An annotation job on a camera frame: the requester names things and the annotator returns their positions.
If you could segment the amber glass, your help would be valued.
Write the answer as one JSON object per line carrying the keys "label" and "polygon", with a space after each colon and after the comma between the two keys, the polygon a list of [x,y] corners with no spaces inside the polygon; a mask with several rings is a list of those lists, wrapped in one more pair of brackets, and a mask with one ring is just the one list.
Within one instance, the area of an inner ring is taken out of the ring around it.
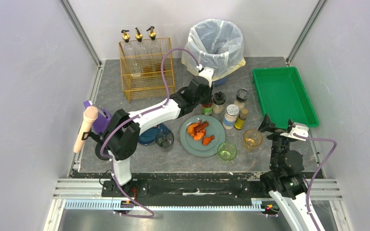
{"label": "amber glass", "polygon": [[263,135],[256,129],[249,129],[243,135],[243,148],[247,151],[253,151],[263,142]]}

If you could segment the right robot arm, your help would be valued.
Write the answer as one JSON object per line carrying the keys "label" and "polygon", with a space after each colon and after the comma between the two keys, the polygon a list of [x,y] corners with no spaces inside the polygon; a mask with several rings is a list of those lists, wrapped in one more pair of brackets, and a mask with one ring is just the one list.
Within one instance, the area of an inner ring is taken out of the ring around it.
{"label": "right robot arm", "polygon": [[292,120],[287,129],[276,127],[268,114],[258,128],[259,132],[269,132],[271,140],[270,170],[260,176],[266,194],[276,202],[293,231],[324,230],[309,197],[309,184],[302,177],[303,156],[290,149],[291,142],[306,141],[309,128]]}

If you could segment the red sauce bottle green label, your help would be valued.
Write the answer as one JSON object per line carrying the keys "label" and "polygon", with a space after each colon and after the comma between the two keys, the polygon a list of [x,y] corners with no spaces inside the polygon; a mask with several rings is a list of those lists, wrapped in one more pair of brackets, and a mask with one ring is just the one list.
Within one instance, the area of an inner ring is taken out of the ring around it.
{"label": "red sauce bottle green label", "polygon": [[208,104],[203,104],[202,105],[202,114],[210,116],[212,114],[212,104],[213,102],[211,101]]}

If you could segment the beige microphone on stand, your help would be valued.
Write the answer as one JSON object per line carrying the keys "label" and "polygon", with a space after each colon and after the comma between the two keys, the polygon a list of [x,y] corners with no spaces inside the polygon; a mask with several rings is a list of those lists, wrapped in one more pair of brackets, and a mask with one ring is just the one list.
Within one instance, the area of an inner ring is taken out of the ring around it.
{"label": "beige microphone on stand", "polygon": [[79,153],[82,150],[86,140],[88,138],[91,138],[97,143],[94,150],[96,157],[100,160],[107,160],[108,158],[100,152],[101,145],[103,144],[103,140],[101,138],[101,135],[103,133],[96,134],[92,129],[92,125],[97,118],[98,110],[95,107],[89,106],[87,109],[85,109],[85,111],[83,112],[83,121],[73,147],[73,152]]}

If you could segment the purple box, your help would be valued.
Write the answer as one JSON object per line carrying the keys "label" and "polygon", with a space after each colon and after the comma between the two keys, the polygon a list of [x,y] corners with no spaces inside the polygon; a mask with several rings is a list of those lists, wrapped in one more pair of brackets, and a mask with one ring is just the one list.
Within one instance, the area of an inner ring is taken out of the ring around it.
{"label": "purple box", "polygon": [[105,108],[93,104],[93,102],[90,100],[84,101],[83,105],[86,109],[89,106],[93,106],[98,110],[98,118],[94,121],[92,129],[96,134],[104,133],[106,127],[108,126],[111,120],[111,114]]}

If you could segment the grey-green round plate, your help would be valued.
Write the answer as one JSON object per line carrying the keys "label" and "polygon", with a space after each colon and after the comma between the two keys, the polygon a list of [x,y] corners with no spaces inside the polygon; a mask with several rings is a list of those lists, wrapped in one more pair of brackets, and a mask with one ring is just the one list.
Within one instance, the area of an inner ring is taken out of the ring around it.
{"label": "grey-green round plate", "polygon": [[[206,137],[210,137],[211,135],[215,136],[215,139],[213,139],[213,141],[208,145],[203,145],[202,139],[198,141],[194,140],[187,132],[189,125],[199,121],[207,121],[209,123],[206,127]],[[225,142],[225,137],[225,129],[221,122],[210,115],[194,115],[187,119],[179,130],[179,140],[182,147],[191,155],[198,157],[209,157],[215,155],[219,145]]]}

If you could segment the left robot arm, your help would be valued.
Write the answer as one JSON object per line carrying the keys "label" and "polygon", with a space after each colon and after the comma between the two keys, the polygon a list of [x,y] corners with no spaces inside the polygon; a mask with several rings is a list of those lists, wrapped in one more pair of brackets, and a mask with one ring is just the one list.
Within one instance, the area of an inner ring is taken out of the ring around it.
{"label": "left robot arm", "polygon": [[193,112],[197,105],[211,99],[212,89],[211,77],[197,76],[166,101],[136,112],[116,111],[103,134],[104,141],[100,148],[101,155],[108,155],[116,184],[122,186],[132,179],[130,157],[136,151],[143,132]]}

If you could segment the green glass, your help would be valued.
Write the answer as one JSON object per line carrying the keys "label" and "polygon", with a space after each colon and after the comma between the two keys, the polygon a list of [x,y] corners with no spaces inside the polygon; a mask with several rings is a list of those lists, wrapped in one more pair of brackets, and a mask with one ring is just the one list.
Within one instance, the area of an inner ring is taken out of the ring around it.
{"label": "green glass", "polygon": [[237,156],[238,151],[233,143],[223,142],[218,146],[217,154],[222,160],[231,161]]}

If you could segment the blue ribbed dish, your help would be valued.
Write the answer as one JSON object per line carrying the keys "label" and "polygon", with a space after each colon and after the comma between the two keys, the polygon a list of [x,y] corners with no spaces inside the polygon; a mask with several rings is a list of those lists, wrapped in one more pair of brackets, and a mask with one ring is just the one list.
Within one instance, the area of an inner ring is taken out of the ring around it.
{"label": "blue ribbed dish", "polygon": [[163,133],[171,132],[171,130],[164,124],[158,124],[144,131],[138,139],[138,142],[142,145],[149,145],[161,137]]}

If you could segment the small yellow oil bottle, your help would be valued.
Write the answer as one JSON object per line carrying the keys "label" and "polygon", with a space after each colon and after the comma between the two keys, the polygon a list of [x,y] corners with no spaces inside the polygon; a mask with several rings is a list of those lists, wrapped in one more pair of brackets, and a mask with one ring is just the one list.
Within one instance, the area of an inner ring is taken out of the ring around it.
{"label": "small yellow oil bottle", "polygon": [[241,130],[244,127],[244,123],[247,119],[248,113],[249,113],[249,111],[246,108],[243,108],[241,110],[241,112],[239,113],[238,118],[237,118],[237,120],[234,124],[235,129]]}

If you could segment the black flip-cap spice jar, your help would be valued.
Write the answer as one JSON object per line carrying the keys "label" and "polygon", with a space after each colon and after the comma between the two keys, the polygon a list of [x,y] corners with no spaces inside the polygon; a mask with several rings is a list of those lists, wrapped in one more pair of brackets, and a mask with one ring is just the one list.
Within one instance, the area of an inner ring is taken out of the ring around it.
{"label": "black flip-cap spice jar", "polygon": [[216,92],[212,97],[212,111],[215,114],[220,114],[224,110],[225,107],[225,101],[226,101],[226,95],[219,91]]}

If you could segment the clear oil bottle gold spout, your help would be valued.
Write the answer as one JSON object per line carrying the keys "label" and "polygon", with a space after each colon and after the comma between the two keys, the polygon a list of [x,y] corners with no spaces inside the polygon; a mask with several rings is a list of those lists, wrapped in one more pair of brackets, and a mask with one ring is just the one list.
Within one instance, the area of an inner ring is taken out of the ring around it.
{"label": "clear oil bottle gold spout", "polygon": [[128,34],[129,30],[122,30],[122,39],[124,40],[124,57],[129,66],[130,74],[133,78],[137,78],[139,76],[139,68],[135,59],[135,49],[130,43],[130,35]]}

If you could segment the fried food on plate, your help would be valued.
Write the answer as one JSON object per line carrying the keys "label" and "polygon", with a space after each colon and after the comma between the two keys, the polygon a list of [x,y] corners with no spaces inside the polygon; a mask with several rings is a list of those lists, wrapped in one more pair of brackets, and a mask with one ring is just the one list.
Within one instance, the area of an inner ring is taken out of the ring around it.
{"label": "fried food on plate", "polygon": [[215,140],[215,136],[206,136],[207,130],[206,128],[209,126],[208,121],[199,120],[196,123],[190,124],[186,131],[189,136],[193,138],[195,141],[201,141],[202,145],[207,146],[213,140]]}

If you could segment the brown-sauce bottle gold spout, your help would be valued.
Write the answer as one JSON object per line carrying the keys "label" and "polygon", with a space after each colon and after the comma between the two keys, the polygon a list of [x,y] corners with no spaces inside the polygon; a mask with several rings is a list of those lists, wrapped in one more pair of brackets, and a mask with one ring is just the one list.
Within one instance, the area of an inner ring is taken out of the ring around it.
{"label": "brown-sauce bottle gold spout", "polygon": [[139,62],[139,65],[141,66],[142,73],[145,75],[148,75],[149,72],[152,71],[152,68],[149,66],[149,49],[146,43],[143,43],[143,34],[139,31],[139,29],[136,27],[136,34],[135,38],[137,40],[137,61]]}

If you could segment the dark smoky glass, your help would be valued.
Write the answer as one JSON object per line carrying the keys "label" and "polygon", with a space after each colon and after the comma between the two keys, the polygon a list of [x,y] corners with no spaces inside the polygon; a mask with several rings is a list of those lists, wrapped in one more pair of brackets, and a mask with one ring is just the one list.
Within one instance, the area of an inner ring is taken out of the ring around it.
{"label": "dark smoky glass", "polygon": [[160,131],[156,135],[156,144],[165,151],[168,151],[172,148],[174,143],[174,135],[171,131],[165,130]]}

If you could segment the bin with plastic liner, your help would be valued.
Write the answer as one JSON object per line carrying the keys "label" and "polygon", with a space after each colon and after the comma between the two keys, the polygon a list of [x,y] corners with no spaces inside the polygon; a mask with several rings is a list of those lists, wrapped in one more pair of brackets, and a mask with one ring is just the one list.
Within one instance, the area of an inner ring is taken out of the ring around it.
{"label": "bin with plastic liner", "polygon": [[228,76],[246,64],[244,39],[239,27],[229,21],[206,19],[190,28],[185,49],[203,67],[214,69],[216,86],[225,84]]}

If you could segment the green plastic tray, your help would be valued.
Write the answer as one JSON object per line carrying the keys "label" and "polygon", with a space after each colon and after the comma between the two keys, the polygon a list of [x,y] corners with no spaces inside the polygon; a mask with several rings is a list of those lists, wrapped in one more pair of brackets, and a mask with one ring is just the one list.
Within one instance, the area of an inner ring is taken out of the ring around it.
{"label": "green plastic tray", "polygon": [[319,126],[319,120],[296,67],[256,68],[252,70],[259,104],[278,128],[288,121]]}

